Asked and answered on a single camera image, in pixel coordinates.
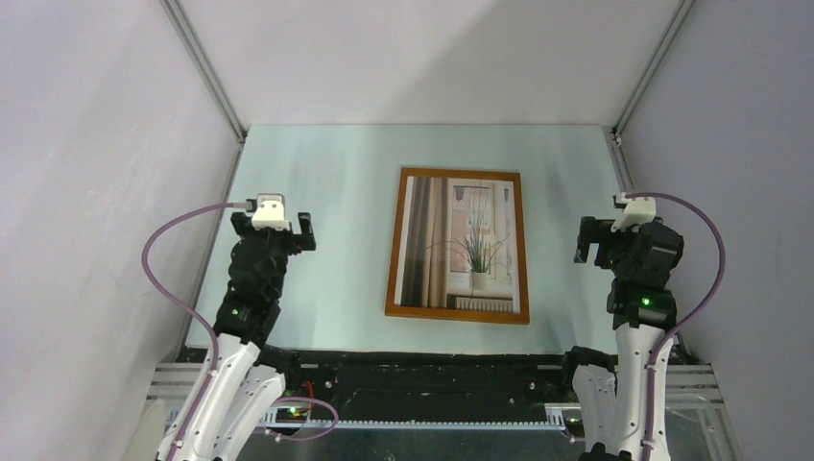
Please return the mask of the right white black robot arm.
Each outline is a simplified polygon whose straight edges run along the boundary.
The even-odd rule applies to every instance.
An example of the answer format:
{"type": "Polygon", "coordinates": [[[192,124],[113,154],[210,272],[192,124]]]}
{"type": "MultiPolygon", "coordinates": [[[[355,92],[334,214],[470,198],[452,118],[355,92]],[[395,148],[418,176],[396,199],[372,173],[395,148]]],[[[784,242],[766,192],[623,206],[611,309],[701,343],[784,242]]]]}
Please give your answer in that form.
{"type": "Polygon", "coordinates": [[[678,309],[666,284],[684,241],[659,219],[614,228],[612,220],[582,218],[574,260],[613,273],[607,299],[616,356],[574,347],[563,358],[558,386],[578,401],[584,460],[668,460],[666,372],[678,309]]]}

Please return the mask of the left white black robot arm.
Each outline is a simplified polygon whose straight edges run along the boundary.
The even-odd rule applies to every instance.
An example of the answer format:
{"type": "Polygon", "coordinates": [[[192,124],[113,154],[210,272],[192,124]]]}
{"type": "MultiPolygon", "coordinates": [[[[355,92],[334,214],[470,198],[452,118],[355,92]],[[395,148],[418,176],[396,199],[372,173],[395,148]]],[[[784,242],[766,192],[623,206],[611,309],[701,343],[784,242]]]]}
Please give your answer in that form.
{"type": "Polygon", "coordinates": [[[212,328],[215,344],[157,459],[233,460],[267,409],[301,392],[296,354],[267,343],[280,314],[289,258],[316,248],[310,214],[301,212],[298,220],[300,231],[293,232],[289,222],[261,211],[231,215],[239,240],[212,328]]]}

